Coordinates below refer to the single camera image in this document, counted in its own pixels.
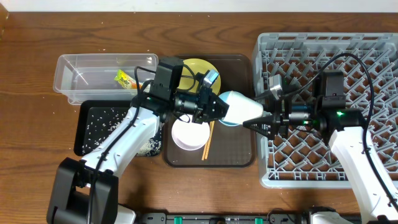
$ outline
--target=wire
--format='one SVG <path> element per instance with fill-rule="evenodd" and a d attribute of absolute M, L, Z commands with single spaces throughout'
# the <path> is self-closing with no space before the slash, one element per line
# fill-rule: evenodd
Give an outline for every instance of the wire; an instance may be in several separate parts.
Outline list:
<path fill-rule="evenodd" d="M 259 95 L 253 97 L 253 100 L 262 100 L 271 95 L 272 95 L 272 92 L 270 90 L 266 90 L 266 91 L 264 91 L 264 93 L 260 93 Z"/>
<path fill-rule="evenodd" d="M 138 69 L 147 71 L 147 72 L 151 72 L 151 73 L 155 73 L 155 71 L 152 71 L 152 70 L 149 70 L 146 68 L 142 68 L 140 66 L 136 66 L 134 69 L 134 79 L 136 80 L 137 83 L 139 83 L 138 75 L 137 75 Z M 113 141 L 111 142 L 111 144 L 109 144 L 109 146 L 105 149 L 105 151 L 103 153 L 101 153 L 101 157 L 99 158 L 98 163 L 95 167 L 95 170 L 93 173 L 93 179 L 91 181 L 91 188 L 90 188 L 90 192 L 89 192 L 90 195 L 89 195 L 89 201 L 88 201 L 87 224 L 91 224 L 91 220 L 93 219 L 92 214 L 93 214 L 93 200 L 94 200 L 95 183 L 98 178 L 98 172 L 100 170 L 101 164 L 105 160 L 106 155 L 109 153 L 109 151 L 112 149 L 112 147 L 117 143 L 117 141 L 123 136 L 123 134 L 126 133 L 131 128 L 131 126 L 134 126 L 134 123 L 136 122 L 136 119 L 138 117 L 139 106 L 141 104 L 140 95 L 145 90 L 145 88 L 152 82 L 153 82 L 153 80 L 145 81 L 144 84 L 142 85 L 142 91 L 140 90 L 139 85 L 137 85 L 137 108 L 136 108 L 136 112 L 134 113 L 134 117 L 127 124 L 127 126 L 121 131 L 121 133 L 118 136 L 116 136 L 115 139 L 113 139 Z"/>
<path fill-rule="evenodd" d="M 324 96 L 323 96 L 323 95 L 319 95 L 319 96 L 317 96 L 317 98 L 316 98 L 316 100 L 315 100 L 315 104 L 314 104 L 314 106 L 313 106 L 313 112 L 314 112 L 314 115 L 315 115 L 315 116 L 317 115 L 318 104 L 319 104 L 319 101 L 322 99 L 322 97 L 324 97 Z"/>
<path fill-rule="evenodd" d="M 188 76 L 188 75 L 182 75 L 181 77 L 184 78 L 192 78 L 193 79 L 193 84 L 190 88 L 187 88 L 186 90 L 180 90 L 180 91 L 184 91 L 184 92 L 189 92 L 191 89 L 193 89 L 193 87 L 195 87 L 195 84 L 197 82 L 196 80 L 196 75 L 194 74 L 194 72 L 192 71 L 192 69 L 188 66 L 188 65 L 183 65 L 184 68 L 188 69 L 188 71 L 191 73 L 192 77 Z"/>
<path fill-rule="evenodd" d="M 191 123 L 191 118 L 189 117 L 188 114 L 183 114 L 183 115 L 186 115 L 186 116 L 188 117 L 188 121 L 184 121 L 183 119 L 181 119 L 175 112 L 173 112 L 173 115 L 174 115 L 174 117 L 175 117 L 176 119 L 178 119 L 179 121 L 182 121 L 182 122 L 184 122 L 184 123 Z"/>
<path fill-rule="evenodd" d="M 284 211 L 283 208 L 273 208 L 268 214 L 267 214 L 267 221 L 269 221 L 271 214 L 275 211 L 275 210 L 280 210 L 280 211 Z M 289 214 L 285 214 L 287 215 L 287 218 L 292 222 L 292 223 L 296 223 L 296 221 L 289 215 Z"/>

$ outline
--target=plastic grid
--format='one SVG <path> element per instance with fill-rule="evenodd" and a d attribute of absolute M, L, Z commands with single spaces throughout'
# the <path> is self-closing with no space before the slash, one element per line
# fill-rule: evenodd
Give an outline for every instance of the plastic grid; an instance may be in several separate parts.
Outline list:
<path fill-rule="evenodd" d="M 267 42 L 261 42 L 264 36 L 267 37 Z M 254 80 L 258 80 L 257 83 L 255 81 L 256 93 L 260 94 L 268 89 L 267 79 L 273 75 L 281 74 L 290 85 L 302 86 L 334 55 L 343 52 L 357 55 L 368 66 L 376 94 L 369 131 L 386 169 L 393 180 L 398 180 L 396 44 L 397 36 L 393 34 L 262 34 L 257 42 L 258 55 L 254 58 L 257 60 L 254 62 Z M 261 68 L 258 68 L 258 58 L 261 58 Z M 345 57 L 333 62 L 328 69 L 337 69 L 344 73 L 347 107 L 359 108 L 366 116 L 370 92 L 360 65 L 351 57 Z M 311 91 L 312 87 L 309 86 L 295 96 L 294 101 L 314 100 Z M 301 180 L 300 187 L 316 186 L 309 180 L 333 181 L 333 185 L 316 187 L 349 187 L 347 184 L 336 183 L 336 180 L 347 180 L 344 170 L 325 143 L 313 134 L 290 127 L 287 139 L 277 136 L 274 141 L 262 141 L 259 154 L 265 160 L 263 162 L 266 172 L 262 177 L 265 187 L 294 187 L 282 184 L 284 180 Z"/>

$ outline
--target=brown tray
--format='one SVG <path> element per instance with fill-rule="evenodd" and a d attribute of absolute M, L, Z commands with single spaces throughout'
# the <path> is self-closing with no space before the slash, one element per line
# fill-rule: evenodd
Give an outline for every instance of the brown tray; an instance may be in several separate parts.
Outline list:
<path fill-rule="evenodd" d="M 200 58 L 213 64 L 221 76 L 221 90 L 238 91 L 253 97 L 250 60 L 244 55 L 178 55 L 182 59 Z M 202 160 L 203 149 L 186 151 L 179 148 L 171 137 L 175 119 L 164 132 L 164 160 L 172 167 L 246 167 L 256 158 L 256 136 L 242 126 L 227 127 L 215 121 L 207 160 Z"/>

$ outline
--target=black tray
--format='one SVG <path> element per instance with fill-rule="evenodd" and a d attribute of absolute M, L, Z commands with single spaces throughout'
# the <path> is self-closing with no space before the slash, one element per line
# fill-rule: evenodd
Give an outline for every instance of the black tray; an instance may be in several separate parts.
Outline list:
<path fill-rule="evenodd" d="M 121 123 L 130 108 L 130 101 L 88 100 L 80 106 L 75 147 L 84 156 L 98 147 Z M 137 156 L 156 156 L 162 148 L 162 130 L 145 144 Z"/>
<path fill-rule="evenodd" d="M 220 73 L 221 90 L 238 91 L 253 97 L 251 63 L 244 55 L 178 55 L 182 59 L 200 58 L 213 64 Z M 203 148 L 186 151 L 179 148 L 171 137 L 174 123 L 167 123 L 163 155 L 166 163 L 172 167 L 246 167 L 256 158 L 256 136 L 242 126 L 227 127 L 215 121 L 213 137 L 207 160 L 202 160 Z"/>

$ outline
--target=black cable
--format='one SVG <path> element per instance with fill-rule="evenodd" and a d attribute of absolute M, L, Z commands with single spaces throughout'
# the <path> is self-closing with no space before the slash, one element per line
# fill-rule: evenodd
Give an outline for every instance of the black cable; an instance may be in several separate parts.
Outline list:
<path fill-rule="evenodd" d="M 195 84 L 197 82 L 196 80 L 196 75 L 194 74 L 194 72 L 192 71 L 192 69 L 188 66 L 188 65 L 183 65 L 184 68 L 188 69 L 188 71 L 191 73 L 192 77 L 188 76 L 188 75 L 182 75 L 181 77 L 184 78 L 192 78 L 193 79 L 193 84 L 190 88 L 187 88 L 186 90 L 180 90 L 180 91 L 184 91 L 184 92 L 189 92 L 191 89 L 193 89 L 193 87 L 195 87 Z"/>
<path fill-rule="evenodd" d="M 318 104 L 319 104 L 319 101 L 322 99 L 322 97 L 324 97 L 323 95 L 319 95 L 319 96 L 317 96 L 317 98 L 316 98 L 316 100 L 315 100 L 315 104 L 314 104 L 314 106 L 313 106 L 313 112 L 314 112 L 314 115 L 316 116 L 317 115 L 317 112 L 318 112 Z"/>
<path fill-rule="evenodd" d="M 264 98 L 267 98 L 268 96 L 271 96 L 272 92 L 270 90 L 266 90 L 263 93 L 260 93 L 259 95 L 253 97 L 253 100 L 262 100 Z"/>
<path fill-rule="evenodd" d="M 147 88 L 148 85 L 153 84 L 154 80 L 146 80 L 141 87 L 141 93 L 144 92 L 144 90 Z"/>
<path fill-rule="evenodd" d="M 290 217 L 290 215 L 289 214 L 286 214 L 287 215 L 287 218 L 292 222 L 292 223 L 296 223 L 296 221 L 295 220 L 293 220 L 293 218 L 292 217 Z"/>
<path fill-rule="evenodd" d="M 139 106 L 140 106 L 140 95 L 142 94 L 140 87 L 139 87 L 139 81 L 138 81 L 138 75 L 137 75 L 137 70 L 141 69 L 143 71 L 155 73 L 152 70 L 142 68 L 140 66 L 136 66 L 134 69 L 134 79 L 136 80 L 137 83 L 137 109 L 136 112 L 134 113 L 134 117 L 132 120 L 127 124 L 127 126 L 121 131 L 121 133 L 116 136 L 115 139 L 109 144 L 109 146 L 105 149 L 103 153 L 101 153 L 101 157 L 98 160 L 98 163 L 95 167 L 94 173 L 93 173 L 93 178 L 91 181 L 91 187 L 90 187 L 90 192 L 89 192 L 89 201 L 88 201 L 88 213 L 87 213 L 87 224 L 91 224 L 91 220 L 93 219 L 92 214 L 93 214 L 93 200 L 94 200 L 94 191 L 95 191 L 95 183 L 98 178 L 98 171 L 100 170 L 102 162 L 105 160 L 106 155 L 109 153 L 109 151 L 112 149 L 112 147 L 117 143 L 117 141 L 123 136 L 124 133 L 126 133 L 131 126 L 134 126 L 134 123 L 136 122 L 136 119 L 138 117 L 138 112 L 139 112 Z M 144 82 L 142 85 L 142 91 L 145 90 L 145 88 L 151 83 L 153 80 L 147 80 Z"/>
<path fill-rule="evenodd" d="M 273 208 L 273 209 L 267 214 L 267 221 L 270 221 L 271 214 L 272 214 L 275 210 L 284 211 L 283 208 Z M 296 221 L 295 221 L 289 214 L 284 214 L 284 215 L 287 215 L 287 218 L 288 218 L 292 223 L 296 223 Z"/>
<path fill-rule="evenodd" d="M 177 114 L 176 114 L 175 112 L 173 112 L 173 115 L 174 115 L 174 117 L 175 117 L 177 120 L 179 120 L 179 121 L 182 121 L 182 122 L 184 122 L 184 123 L 191 123 L 191 118 L 189 117 L 188 114 L 183 114 L 183 115 L 186 115 L 186 116 L 188 117 L 188 121 L 184 121 L 183 119 L 181 119 L 179 116 L 177 116 Z"/>

